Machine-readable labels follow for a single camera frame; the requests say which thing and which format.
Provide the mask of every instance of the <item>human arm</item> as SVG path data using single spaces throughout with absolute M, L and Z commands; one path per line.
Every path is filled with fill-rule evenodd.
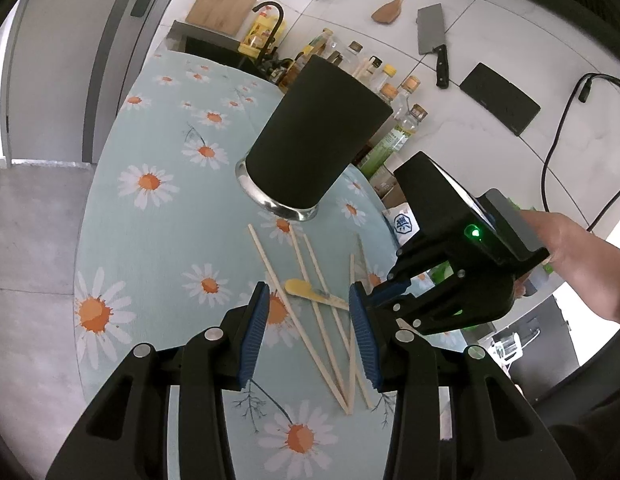
M 555 272 L 603 319 L 620 323 L 620 249 L 560 213 L 521 211 Z

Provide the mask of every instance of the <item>black faucet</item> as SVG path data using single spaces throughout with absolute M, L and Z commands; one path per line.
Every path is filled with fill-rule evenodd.
M 277 20 L 277 24 L 274 26 L 274 28 L 272 29 L 272 32 L 270 33 L 269 37 L 266 40 L 266 44 L 263 45 L 263 48 L 261 49 L 261 52 L 259 53 L 259 57 L 257 58 L 255 65 L 259 66 L 261 64 L 261 62 L 263 61 L 263 56 L 266 55 L 267 49 L 269 48 L 269 46 L 274 43 L 275 40 L 275 34 L 277 33 L 277 30 L 279 30 L 279 27 L 281 26 L 281 23 L 283 22 L 283 7 L 281 7 L 281 5 L 277 4 L 276 2 L 263 2 L 259 5 L 257 5 L 256 7 L 252 7 L 252 12 L 257 12 L 259 9 L 261 9 L 261 7 L 265 7 L 267 5 L 271 5 L 273 7 L 276 7 L 279 10 L 279 19 Z

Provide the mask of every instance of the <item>floral tablecloth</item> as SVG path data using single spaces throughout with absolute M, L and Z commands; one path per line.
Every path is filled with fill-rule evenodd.
M 74 310 L 84 393 L 90 400 L 135 344 L 185 344 L 218 324 L 228 308 L 247 303 L 254 284 L 265 280 L 272 294 L 255 383 L 223 394 L 237 478 L 381 479 L 392 396 L 380 396 L 365 381 L 377 408 L 368 410 L 357 390 L 354 414 L 344 414 L 267 278 L 247 224 L 281 282 L 301 278 L 290 230 L 307 234 L 330 292 L 341 298 L 347 298 L 350 254 L 359 253 L 355 233 L 367 259 L 359 261 L 357 279 L 373 283 L 392 267 L 396 241 L 382 203 L 353 167 L 321 200 L 316 218 L 303 224 L 260 209 L 239 188 L 234 165 L 281 97 L 276 86 L 188 54 L 162 51 L 144 66 L 101 155 L 81 230 Z M 302 242 L 301 251 L 319 286 Z M 412 291 L 428 286 L 416 279 Z M 309 302 L 292 303 L 329 368 Z M 347 378 L 346 350 L 328 314 Z M 465 346 L 458 332 L 429 339 Z M 176 409 L 171 396 L 170 420 Z M 178 478 L 176 434 L 171 423 L 171 478 Z

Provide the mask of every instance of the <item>gray tile floor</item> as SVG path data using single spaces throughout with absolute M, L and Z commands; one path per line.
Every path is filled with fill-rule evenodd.
M 74 349 L 74 253 L 92 170 L 0 171 L 0 433 L 44 478 L 85 408 Z

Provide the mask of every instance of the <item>printed logo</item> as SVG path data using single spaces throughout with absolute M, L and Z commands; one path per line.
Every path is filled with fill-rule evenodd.
M 412 222 L 410 217 L 400 213 L 394 219 L 394 230 L 400 235 L 412 232 Z

